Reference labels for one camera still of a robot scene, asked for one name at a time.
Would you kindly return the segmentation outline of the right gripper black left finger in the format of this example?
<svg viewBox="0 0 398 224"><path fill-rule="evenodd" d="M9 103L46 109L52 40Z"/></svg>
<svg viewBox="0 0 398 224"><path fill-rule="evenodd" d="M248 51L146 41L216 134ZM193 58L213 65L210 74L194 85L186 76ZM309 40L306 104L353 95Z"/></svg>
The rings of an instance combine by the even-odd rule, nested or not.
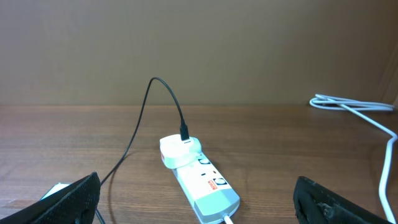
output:
<svg viewBox="0 0 398 224"><path fill-rule="evenodd" d="M96 172L8 217L1 224L91 224L100 199Z"/></svg>

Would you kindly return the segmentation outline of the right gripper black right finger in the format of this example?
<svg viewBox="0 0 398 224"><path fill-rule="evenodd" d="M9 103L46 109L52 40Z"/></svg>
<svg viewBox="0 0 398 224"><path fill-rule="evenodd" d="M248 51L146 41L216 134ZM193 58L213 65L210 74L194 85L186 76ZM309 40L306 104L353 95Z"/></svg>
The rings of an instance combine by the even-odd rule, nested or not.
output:
<svg viewBox="0 0 398 224"><path fill-rule="evenodd" d="M293 201L300 224L390 224L305 176L297 179Z"/></svg>

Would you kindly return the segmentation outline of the blue screen Galaxy smartphone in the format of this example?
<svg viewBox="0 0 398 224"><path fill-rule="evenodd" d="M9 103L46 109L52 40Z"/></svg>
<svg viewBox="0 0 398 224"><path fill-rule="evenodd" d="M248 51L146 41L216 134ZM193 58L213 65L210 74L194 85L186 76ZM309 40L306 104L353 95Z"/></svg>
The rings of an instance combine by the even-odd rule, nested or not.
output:
<svg viewBox="0 0 398 224"><path fill-rule="evenodd" d="M52 195L52 194L54 194L54 193L56 193L56 192L58 192L58 191L64 189L65 187L68 187L69 185L70 185L70 183L62 183L62 182L59 182L59 183L55 184L55 185L54 185L54 186L41 198L41 200L43 200L43 199L47 198L48 196L50 196L50 195Z"/></svg>

